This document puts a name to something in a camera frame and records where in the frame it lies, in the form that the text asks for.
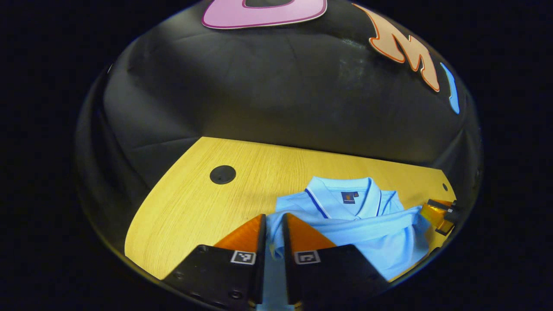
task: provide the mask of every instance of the black fabric backdrop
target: black fabric backdrop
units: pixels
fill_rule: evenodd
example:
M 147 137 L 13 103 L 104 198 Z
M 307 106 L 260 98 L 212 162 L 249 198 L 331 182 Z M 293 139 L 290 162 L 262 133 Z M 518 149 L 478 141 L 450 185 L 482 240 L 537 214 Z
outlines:
M 123 253 L 145 196 L 201 136 L 441 169 L 463 208 L 462 227 L 478 191 L 481 137 L 474 100 L 457 75 L 460 114 L 451 109 L 440 63 L 455 70 L 438 52 L 430 48 L 436 93 L 408 64 L 368 45 L 374 26 L 351 2 L 330 0 L 308 23 L 242 30 L 204 27 L 209 4 L 133 41 L 84 101 L 78 179 L 93 199 L 84 203 L 91 221 L 115 249 Z
M 96 76 L 133 38 L 188 4 L 8 2 L 3 305 L 190 309 L 105 248 L 79 207 L 70 165 L 77 114 Z M 545 249 L 533 241 L 549 198 L 539 173 L 548 165 L 551 108 L 537 43 L 550 10 L 537 2 L 366 6 L 452 64 L 477 103 L 487 155 L 482 195 L 457 239 L 368 308 L 545 309 Z

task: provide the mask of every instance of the wooden table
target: wooden table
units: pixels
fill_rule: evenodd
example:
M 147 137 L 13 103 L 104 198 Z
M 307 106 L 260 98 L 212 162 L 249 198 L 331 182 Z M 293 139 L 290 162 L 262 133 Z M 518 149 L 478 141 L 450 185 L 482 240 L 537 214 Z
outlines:
M 211 170 L 220 165 L 234 167 L 232 182 L 219 185 L 211 181 Z M 273 213 L 277 197 L 304 191 L 313 176 L 372 177 L 382 190 L 396 190 L 406 209 L 428 199 L 455 200 L 449 181 L 437 169 L 202 137 L 142 203 L 127 233 L 125 255 L 163 279 L 198 244 L 213 245 L 255 216 Z M 446 238 L 434 228 L 426 237 L 430 251 Z

